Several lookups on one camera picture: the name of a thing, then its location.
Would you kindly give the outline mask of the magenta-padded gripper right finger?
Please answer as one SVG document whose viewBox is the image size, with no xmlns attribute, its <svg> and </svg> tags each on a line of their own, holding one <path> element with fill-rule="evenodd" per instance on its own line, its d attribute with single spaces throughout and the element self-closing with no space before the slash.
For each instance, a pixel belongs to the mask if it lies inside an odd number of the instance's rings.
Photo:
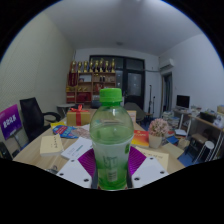
<svg viewBox="0 0 224 224">
<path fill-rule="evenodd" d="M 168 175 L 154 156 L 146 157 L 131 147 L 128 158 L 128 187 L 141 188 Z"/>
</svg>

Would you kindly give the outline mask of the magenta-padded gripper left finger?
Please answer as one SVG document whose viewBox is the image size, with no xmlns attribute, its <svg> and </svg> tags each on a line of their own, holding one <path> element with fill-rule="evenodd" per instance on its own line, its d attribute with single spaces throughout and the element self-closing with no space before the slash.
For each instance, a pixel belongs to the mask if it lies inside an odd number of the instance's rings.
<svg viewBox="0 0 224 224">
<path fill-rule="evenodd" d="M 85 152 L 78 159 L 70 159 L 57 175 L 83 188 L 97 188 L 97 169 L 94 151 Z"/>
</svg>

